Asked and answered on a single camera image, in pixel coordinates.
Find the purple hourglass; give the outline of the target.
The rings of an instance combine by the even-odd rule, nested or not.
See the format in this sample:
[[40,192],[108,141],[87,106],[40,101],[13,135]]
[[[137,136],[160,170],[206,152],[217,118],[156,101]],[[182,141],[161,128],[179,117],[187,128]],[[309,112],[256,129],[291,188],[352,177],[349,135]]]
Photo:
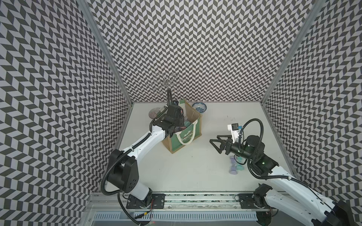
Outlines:
[[230,170],[229,170],[229,173],[232,174],[232,175],[237,175],[237,162],[235,161],[234,159],[234,156],[230,156],[230,163],[231,163],[231,166],[230,166]]

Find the brown green canvas bag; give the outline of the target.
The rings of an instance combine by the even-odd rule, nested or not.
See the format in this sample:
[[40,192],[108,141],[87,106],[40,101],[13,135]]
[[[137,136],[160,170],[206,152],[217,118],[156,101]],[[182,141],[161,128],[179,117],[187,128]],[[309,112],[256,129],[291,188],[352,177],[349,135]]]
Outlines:
[[183,108],[184,121],[190,121],[191,125],[180,128],[172,137],[162,141],[170,153],[175,153],[181,148],[190,145],[195,139],[202,136],[202,114],[197,112],[186,100],[179,99],[179,106]]

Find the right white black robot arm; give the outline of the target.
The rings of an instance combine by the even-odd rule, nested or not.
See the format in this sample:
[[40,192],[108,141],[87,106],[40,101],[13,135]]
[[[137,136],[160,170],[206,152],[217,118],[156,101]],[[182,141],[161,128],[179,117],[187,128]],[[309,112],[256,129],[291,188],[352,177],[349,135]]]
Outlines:
[[230,135],[218,135],[210,144],[218,153],[244,158],[254,178],[270,181],[270,185],[260,184],[248,198],[253,206],[278,209],[305,226],[356,225],[352,209],[345,201],[325,197],[289,174],[264,153],[265,145],[259,136],[250,135],[242,144]]

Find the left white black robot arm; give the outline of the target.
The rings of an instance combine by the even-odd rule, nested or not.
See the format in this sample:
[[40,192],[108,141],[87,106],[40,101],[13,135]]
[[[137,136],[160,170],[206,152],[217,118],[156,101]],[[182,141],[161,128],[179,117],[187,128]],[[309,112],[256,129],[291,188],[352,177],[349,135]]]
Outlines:
[[100,183],[104,195],[125,193],[147,207],[152,200],[152,190],[139,181],[138,162],[158,143],[172,136],[176,127],[184,125],[183,108],[168,104],[166,109],[149,126],[149,131],[128,148],[114,150]]

